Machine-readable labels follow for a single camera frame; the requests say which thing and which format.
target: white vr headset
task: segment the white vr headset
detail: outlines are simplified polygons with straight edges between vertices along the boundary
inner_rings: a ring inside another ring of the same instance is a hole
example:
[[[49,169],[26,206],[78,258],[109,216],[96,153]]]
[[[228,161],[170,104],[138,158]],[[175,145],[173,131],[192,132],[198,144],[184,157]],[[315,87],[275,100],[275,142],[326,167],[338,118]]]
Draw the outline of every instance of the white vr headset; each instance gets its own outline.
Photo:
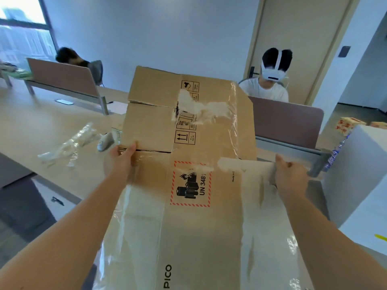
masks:
[[[271,68],[265,68],[264,62],[262,61],[261,67],[262,67],[262,77],[266,80],[272,80],[272,81],[280,81],[286,76],[286,72],[282,70],[278,70],[279,63],[281,62],[282,58],[282,51],[278,50],[278,57],[277,57],[277,63],[274,69]]]

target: black hair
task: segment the black hair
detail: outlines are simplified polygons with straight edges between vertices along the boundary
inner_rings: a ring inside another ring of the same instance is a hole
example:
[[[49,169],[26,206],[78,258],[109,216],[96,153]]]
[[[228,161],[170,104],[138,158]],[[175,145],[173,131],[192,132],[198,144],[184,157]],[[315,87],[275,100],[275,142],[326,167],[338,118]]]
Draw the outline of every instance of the black hair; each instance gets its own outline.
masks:
[[[55,60],[59,63],[68,63],[70,59],[78,58],[78,54],[71,48],[62,47],[56,53]]]
[[[277,58],[278,58],[278,49],[270,48],[262,56],[262,61],[266,68],[267,67],[275,68],[277,63]],[[289,49],[282,50],[282,57],[281,57],[281,61],[279,62],[278,70],[282,70],[284,72],[288,71],[292,58],[293,58],[293,52],[291,50]]]

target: window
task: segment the window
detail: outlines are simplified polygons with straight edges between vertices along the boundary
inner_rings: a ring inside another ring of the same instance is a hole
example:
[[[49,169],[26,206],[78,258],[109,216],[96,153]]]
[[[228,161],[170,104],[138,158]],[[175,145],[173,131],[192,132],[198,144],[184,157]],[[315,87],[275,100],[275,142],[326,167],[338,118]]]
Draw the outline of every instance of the window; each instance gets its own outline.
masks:
[[[0,0],[0,59],[29,69],[26,58],[55,61],[56,47],[42,0]]]

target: finger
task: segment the finger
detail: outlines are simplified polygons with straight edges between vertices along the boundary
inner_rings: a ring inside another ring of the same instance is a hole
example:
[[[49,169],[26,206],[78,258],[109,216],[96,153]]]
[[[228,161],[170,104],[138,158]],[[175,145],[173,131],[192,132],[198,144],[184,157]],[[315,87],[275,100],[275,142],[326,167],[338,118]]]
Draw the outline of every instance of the finger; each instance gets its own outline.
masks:
[[[132,145],[128,147],[122,155],[128,158],[131,158],[134,152],[136,151],[136,147],[137,147],[137,143],[133,142]]]
[[[112,158],[116,158],[118,157],[120,154],[119,154],[119,146],[114,146],[110,151],[109,151],[109,154]]]
[[[288,166],[288,163],[284,161],[284,159],[279,155],[276,154],[276,168],[277,169],[283,169]]]

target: clear plastic bag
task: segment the clear plastic bag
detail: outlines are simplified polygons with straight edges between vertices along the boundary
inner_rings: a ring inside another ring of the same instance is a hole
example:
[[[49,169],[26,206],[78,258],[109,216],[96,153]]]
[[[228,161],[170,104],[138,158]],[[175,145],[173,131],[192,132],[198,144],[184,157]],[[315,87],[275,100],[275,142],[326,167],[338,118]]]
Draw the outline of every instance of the clear plastic bag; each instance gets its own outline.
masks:
[[[98,140],[101,135],[93,128],[93,123],[87,123],[80,131],[64,142],[58,149],[38,155],[43,163],[54,164],[55,160],[70,157],[68,167],[74,167],[78,159],[79,148]]]

